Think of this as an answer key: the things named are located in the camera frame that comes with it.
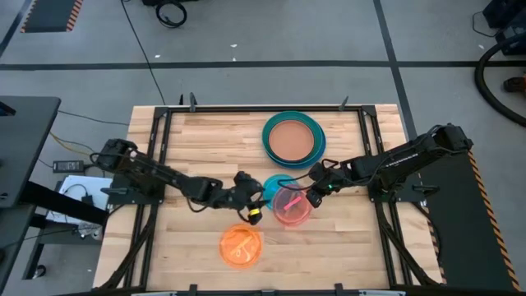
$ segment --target orange plate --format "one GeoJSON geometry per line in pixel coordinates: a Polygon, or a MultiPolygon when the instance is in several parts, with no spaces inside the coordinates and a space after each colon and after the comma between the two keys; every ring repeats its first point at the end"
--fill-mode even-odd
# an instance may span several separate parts
{"type": "Polygon", "coordinates": [[[234,268],[248,268],[261,255],[261,237],[256,229],[237,224],[224,232],[219,242],[219,254],[234,268]]]}

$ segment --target black cable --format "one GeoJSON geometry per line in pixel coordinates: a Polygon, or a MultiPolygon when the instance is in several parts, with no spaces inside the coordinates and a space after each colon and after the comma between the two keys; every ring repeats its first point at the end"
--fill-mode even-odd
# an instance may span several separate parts
{"type": "Polygon", "coordinates": [[[41,160],[41,159],[38,159],[38,161],[39,161],[40,163],[42,163],[43,165],[47,166],[47,167],[50,168],[50,169],[53,168],[52,165],[46,164],[46,163],[45,163],[43,160],[41,160]]]}
{"type": "Polygon", "coordinates": [[[478,60],[478,64],[475,67],[475,85],[477,86],[478,92],[480,92],[481,96],[486,100],[486,102],[489,103],[490,106],[494,108],[498,113],[504,115],[506,118],[511,120],[514,123],[517,123],[523,127],[526,127],[526,118],[512,109],[509,109],[508,107],[504,106],[490,91],[490,89],[486,85],[486,81],[484,81],[484,69],[486,68],[487,62],[490,60],[490,58],[497,53],[499,50],[503,49],[504,47],[511,45],[517,41],[520,41],[522,39],[526,39],[526,32],[515,35],[513,37],[510,37],[496,45],[493,45],[490,49],[486,51],[478,60]]]}
{"type": "Polygon", "coordinates": [[[245,221],[247,223],[250,223],[249,219],[247,219],[247,218],[243,217],[243,215],[241,215],[241,211],[240,210],[238,210],[238,216],[239,216],[239,219],[241,219],[241,220],[243,220],[243,221],[245,221]]]}
{"type": "Polygon", "coordinates": [[[182,24],[184,24],[187,21],[187,10],[184,8],[184,6],[176,0],[164,0],[160,4],[157,5],[155,8],[155,15],[157,16],[157,20],[161,23],[161,25],[174,29],[180,27],[182,24]],[[174,5],[175,7],[179,8],[182,11],[182,21],[179,22],[173,22],[171,21],[167,16],[161,13],[161,8],[163,8],[165,5],[174,5]]]}
{"type": "Polygon", "coordinates": [[[84,230],[84,229],[93,229],[93,227],[86,227],[86,228],[83,228],[83,229],[67,229],[67,230],[58,230],[58,231],[52,231],[52,232],[49,232],[49,233],[45,233],[45,234],[39,234],[39,235],[35,235],[35,236],[32,236],[32,237],[28,237],[28,238],[23,238],[21,240],[18,240],[16,242],[13,242],[13,243],[8,243],[7,245],[3,246],[3,247],[0,247],[0,249],[5,249],[7,247],[10,247],[12,245],[15,245],[17,243],[21,243],[21,242],[24,242],[28,239],[32,239],[32,238],[39,238],[39,237],[43,237],[44,235],[50,235],[50,234],[59,234],[59,233],[64,233],[64,232],[73,232],[73,231],[80,231],[80,230],[84,230]]]}
{"type": "Polygon", "coordinates": [[[88,189],[87,189],[84,185],[79,184],[79,183],[78,183],[78,184],[73,184],[73,185],[71,185],[71,186],[68,187],[66,190],[64,190],[64,193],[66,193],[67,191],[69,191],[71,188],[73,188],[73,187],[75,187],[75,186],[80,186],[80,187],[84,188],[85,195],[88,195],[88,189]]]}
{"type": "Polygon", "coordinates": [[[159,84],[157,83],[157,80],[155,79],[154,71],[151,69],[150,60],[148,60],[148,56],[146,55],[145,49],[142,47],[141,41],[139,40],[139,36],[137,36],[137,32],[135,32],[135,28],[133,27],[132,20],[130,20],[130,16],[128,15],[128,11],[126,10],[126,6],[124,5],[124,0],[121,0],[121,5],[122,5],[122,9],[124,10],[124,14],[126,14],[126,18],[128,19],[128,23],[130,24],[131,30],[133,31],[133,34],[135,35],[137,43],[139,44],[139,47],[141,48],[142,54],[145,56],[146,63],[148,64],[148,69],[150,69],[151,77],[154,79],[155,86],[157,87],[157,90],[159,91],[159,95],[161,96],[161,99],[163,100],[163,105],[166,105],[166,101],[164,101],[163,92],[161,91],[161,88],[159,87],[159,84]]]}
{"type": "Polygon", "coordinates": [[[431,227],[433,228],[433,231],[435,233],[436,244],[438,245],[437,246],[438,247],[438,253],[436,254],[436,259],[438,260],[438,262],[441,262],[442,240],[441,240],[441,235],[438,232],[438,228],[433,223],[433,220],[431,219],[431,216],[429,216],[429,214],[426,212],[426,210],[424,210],[424,208],[420,205],[420,203],[415,202],[415,201],[411,202],[411,203],[413,204],[413,206],[415,206],[427,218],[427,221],[429,221],[429,223],[431,223],[431,227]]]}
{"type": "Polygon", "coordinates": [[[97,122],[97,123],[117,124],[117,125],[123,125],[123,126],[126,126],[126,127],[129,126],[129,124],[127,124],[127,123],[109,122],[109,121],[105,121],[105,120],[100,120],[100,119],[91,118],[91,117],[88,117],[88,116],[85,116],[85,115],[79,115],[79,114],[69,113],[69,112],[62,111],[62,110],[58,110],[58,112],[59,112],[59,113],[62,113],[62,114],[67,114],[67,115],[70,115],[70,116],[76,116],[76,117],[78,117],[78,118],[88,119],[88,120],[91,120],[91,121],[94,121],[94,122],[97,122]]]}
{"type": "Polygon", "coordinates": [[[476,16],[477,14],[479,14],[479,13],[482,13],[482,11],[475,12],[475,13],[473,13],[473,15],[471,16],[471,28],[473,29],[473,31],[475,31],[475,33],[479,33],[480,35],[483,35],[483,36],[486,36],[486,37],[493,38],[493,37],[497,36],[500,32],[503,31],[503,29],[500,29],[500,30],[498,30],[495,34],[493,34],[493,35],[489,35],[489,34],[486,34],[486,33],[484,33],[484,32],[481,32],[481,31],[475,29],[475,16],[476,16]]]}
{"type": "Polygon", "coordinates": [[[79,146],[82,146],[88,150],[90,150],[91,152],[95,152],[95,150],[93,150],[91,147],[89,147],[88,145],[86,144],[82,144],[82,143],[79,143],[79,142],[75,142],[75,141],[68,141],[68,140],[64,140],[62,138],[59,138],[58,136],[56,135],[53,135],[54,137],[56,137],[58,140],[60,141],[63,141],[63,142],[66,142],[66,143],[70,143],[70,144],[73,144],[73,145],[79,145],[79,146]]]}
{"type": "Polygon", "coordinates": [[[96,167],[95,165],[86,165],[84,168],[85,168],[85,169],[84,169],[84,175],[85,175],[85,172],[86,172],[88,169],[91,169],[91,168],[97,168],[97,169],[100,169],[100,171],[102,172],[102,178],[106,178],[106,172],[104,172],[103,169],[96,167]]]}
{"type": "Polygon", "coordinates": [[[185,198],[187,199],[188,208],[190,208],[190,210],[192,212],[194,212],[194,213],[201,213],[203,210],[208,209],[208,207],[212,205],[212,202],[214,202],[217,199],[217,198],[215,198],[213,201],[209,201],[206,205],[201,207],[199,210],[196,210],[196,209],[193,208],[193,206],[191,206],[190,198],[188,198],[188,197],[185,197],[185,198]]]}
{"type": "Polygon", "coordinates": [[[280,179],[278,180],[278,185],[280,185],[281,187],[283,188],[287,188],[288,190],[293,190],[293,191],[301,191],[301,190],[307,190],[309,188],[311,188],[312,186],[314,186],[314,184],[316,184],[317,182],[314,182],[313,184],[309,185],[309,186],[306,186],[306,187],[298,187],[298,188],[294,188],[294,187],[289,187],[287,185],[284,185],[282,184],[282,182],[292,182],[292,181],[297,181],[297,180],[300,180],[300,179],[303,179],[305,178],[306,176],[308,176],[309,173],[306,173],[304,175],[301,175],[297,178],[290,178],[290,179],[280,179]]]}

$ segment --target wooden table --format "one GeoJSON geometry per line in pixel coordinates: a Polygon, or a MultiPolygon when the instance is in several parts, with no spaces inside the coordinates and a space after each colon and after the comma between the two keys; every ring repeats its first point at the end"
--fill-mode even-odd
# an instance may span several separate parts
{"type": "MultiPolygon", "coordinates": [[[[128,140],[146,151],[155,107],[135,107],[128,140]]],[[[386,150],[406,142],[395,104],[376,105],[386,150]]],[[[364,155],[358,115],[338,112],[307,113],[323,128],[327,148],[324,157],[346,160],[364,155]]],[[[261,144],[261,130],[274,113],[176,113],[171,122],[166,164],[189,175],[219,178],[225,187],[243,170],[263,183],[276,173],[297,177],[307,170],[286,170],[273,163],[261,144]]],[[[372,139],[371,123],[367,121],[372,139]]],[[[159,125],[157,151],[162,137],[159,125]]],[[[308,185],[303,179],[301,185],[308,185]]],[[[404,241],[421,267],[434,280],[441,273],[431,242],[427,220],[410,204],[398,206],[404,241]]],[[[94,286],[105,282],[126,255],[136,206],[124,206],[110,217],[94,286]]],[[[263,209],[257,225],[264,247],[250,269],[234,270],[219,256],[219,238],[229,226],[240,223],[233,210],[205,210],[194,214],[174,188],[166,190],[159,208],[150,264],[148,290],[345,289],[388,288],[384,257],[373,204],[367,189],[353,187],[326,197],[297,228],[279,224],[263,209]]],[[[397,280],[402,283],[398,254],[393,258],[397,280]]],[[[138,284],[141,254],[133,284],[138,284]]]]}

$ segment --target gray floor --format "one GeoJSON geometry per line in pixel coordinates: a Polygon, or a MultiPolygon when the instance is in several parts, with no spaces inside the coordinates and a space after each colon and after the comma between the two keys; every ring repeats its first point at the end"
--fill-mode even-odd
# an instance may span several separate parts
{"type": "MultiPolygon", "coordinates": [[[[471,30],[471,15],[486,0],[382,1],[399,61],[476,61],[494,39],[471,30]]],[[[23,1],[0,2],[0,39],[23,1]]],[[[288,60],[386,61],[373,1],[367,0],[200,0],[186,3],[188,22],[169,30],[139,0],[126,4],[151,62],[228,62],[288,60]]],[[[481,30],[487,30],[482,19],[481,30]]],[[[508,59],[502,55],[495,59],[508,59]]],[[[19,30],[0,64],[87,64],[144,62],[118,0],[85,0],[69,33],[22,34],[19,30]]],[[[500,222],[517,276],[526,284],[526,223],[523,215],[526,130],[494,112],[473,84],[472,68],[400,70],[418,132],[436,123],[455,123],[475,142],[474,153],[500,222]]],[[[200,104],[399,103],[388,67],[253,67],[154,69],[168,104],[194,92],[200,104]]],[[[523,95],[503,94],[500,83],[523,69],[487,69],[487,82],[505,104],[526,115],[523,95]]],[[[0,71],[0,95],[52,95],[61,109],[126,122],[134,105],[161,104],[148,70],[0,71]]],[[[95,150],[121,126],[59,114],[53,132],[95,150]]],[[[50,138],[40,159],[79,159],[50,138]]],[[[92,175],[99,175],[93,170],[92,175]]],[[[64,178],[38,163],[31,176],[47,187],[64,178]]],[[[48,274],[21,281],[31,248],[27,241],[5,295],[63,294],[91,287],[99,249],[49,246],[41,263],[48,274]]]]}

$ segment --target black stand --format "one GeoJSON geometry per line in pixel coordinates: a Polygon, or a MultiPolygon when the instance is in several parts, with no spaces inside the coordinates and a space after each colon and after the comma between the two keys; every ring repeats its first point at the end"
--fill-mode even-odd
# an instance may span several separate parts
{"type": "Polygon", "coordinates": [[[20,201],[98,225],[104,225],[108,218],[108,212],[105,210],[66,197],[31,181],[25,184],[20,201]]]}
{"type": "MultiPolygon", "coordinates": [[[[100,210],[93,206],[88,206],[82,202],[73,200],[65,197],[62,194],[57,193],[62,182],[58,182],[55,187],[55,191],[49,190],[46,187],[42,187],[39,184],[28,182],[25,186],[25,190],[22,193],[21,201],[24,197],[27,197],[26,202],[34,203],[36,199],[39,206],[45,206],[46,208],[52,207],[55,211],[62,212],[63,207],[68,207],[66,215],[71,217],[75,216],[72,214],[73,210],[85,211],[85,213],[91,213],[91,211],[100,210]]],[[[95,214],[96,219],[100,219],[100,214],[95,214]]],[[[44,250],[44,246],[47,244],[67,244],[67,245],[100,245],[101,241],[98,241],[91,236],[82,237],[78,231],[76,231],[77,225],[67,223],[57,223],[46,220],[45,215],[33,214],[31,221],[31,227],[40,229],[39,236],[35,238],[35,245],[31,251],[27,265],[25,266],[24,274],[22,275],[23,280],[32,280],[36,277],[43,276],[45,273],[45,266],[39,265],[40,255],[44,250]]]]}

